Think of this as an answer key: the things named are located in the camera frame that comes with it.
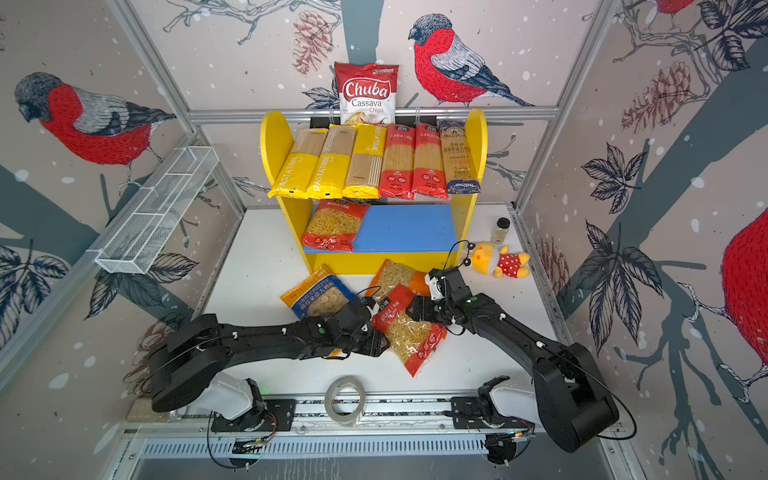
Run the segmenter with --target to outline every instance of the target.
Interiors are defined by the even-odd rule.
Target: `yellow plush toy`
[[[512,278],[528,276],[531,271],[524,265],[528,263],[531,256],[527,253],[507,253],[508,251],[507,247],[496,250],[490,243],[478,243],[472,253],[472,268],[484,275],[493,275],[496,278],[502,278],[502,275]]]

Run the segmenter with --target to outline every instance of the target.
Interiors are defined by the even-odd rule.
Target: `wire mesh basket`
[[[177,148],[167,172],[141,187],[138,208],[112,237],[96,263],[109,273],[146,273],[219,163],[212,147]]]

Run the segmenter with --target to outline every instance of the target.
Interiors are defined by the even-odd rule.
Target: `spaghetti package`
[[[348,198],[379,198],[379,178],[386,142],[386,128],[358,125],[352,159],[341,194]]]
[[[464,124],[452,120],[440,121],[440,141],[448,193],[479,194],[480,182],[472,164]]]
[[[408,373],[416,376],[447,332],[442,325],[411,320],[406,315],[411,301],[413,293],[403,285],[396,286],[380,303],[382,309],[373,317],[373,328],[384,332],[389,349],[400,357]]]
[[[336,313],[349,301],[356,300],[354,293],[325,264],[280,299],[301,320],[308,316]]]
[[[395,121],[397,65],[334,64],[341,123],[389,125]]]
[[[371,280],[371,287],[379,286],[378,290],[371,289],[371,295],[377,302],[381,302],[396,286],[403,285],[414,295],[429,296],[429,286],[424,281],[424,272],[414,270],[410,266],[395,263],[389,259],[384,260],[379,272]]]
[[[299,132],[272,190],[267,194],[269,198],[275,195],[308,198],[306,188],[312,179],[327,134],[327,128],[307,128]]]
[[[357,232],[370,205],[342,204],[321,200],[310,224],[306,226],[301,243],[320,250],[352,251]]]
[[[379,193],[382,197],[413,200],[413,146],[415,128],[389,125]]]
[[[341,198],[356,133],[354,127],[331,125],[315,173],[306,188],[309,198]]]
[[[440,133],[434,125],[416,126],[416,149],[413,154],[413,191],[427,197],[448,200],[445,172],[442,169]]]

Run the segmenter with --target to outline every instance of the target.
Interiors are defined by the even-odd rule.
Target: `wooden shelf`
[[[466,131],[482,182],[488,154],[488,127],[482,110],[469,113]],[[268,113],[261,124],[261,156],[270,184],[274,184],[292,146],[293,135],[285,117],[278,111]],[[289,197],[278,197],[277,201],[310,272],[325,263],[339,275],[354,275],[376,273],[385,259],[421,271],[441,267],[451,246],[467,237],[477,194],[452,195],[444,204],[371,206],[355,239],[354,253],[304,247],[300,239],[312,217],[314,202]],[[455,264],[457,257],[458,252],[454,252],[449,264]]]

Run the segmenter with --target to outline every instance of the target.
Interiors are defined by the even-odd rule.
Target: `fusilli pasta bag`
[[[299,319],[336,313],[348,302],[357,300],[325,264],[280,299]]]
[[[413,200],[413,145],[415,128],[389,125],[379,194],[382,197]]]
[[[395,263],[390,259],[384,260],[379,272],[371,280],[371,287],[378,286],[378,290],[371,289],[371,296],[377,302],[382,301],[396,286],[403,285],[414,295],[429,296],[429,285],[424,280],[424,272],[414,270],[410,266]]]
[[[373,328],[384,332],[389,349],[397,354],[408,373],[416,376],[447,332],[442,325],[411,320],[406,308],[412,301],[413,293],[403,285],[396,286],[380,303],[382,309],[373,317]]]
[[[413,154],[413,191],[427,197],[448,200],[445,172],[442,166],[440,133],[436,126],[416,126],[416,149]]]
[[[357,232],[370,205],[321,200],[301,243],[319,250],[352,251]]]

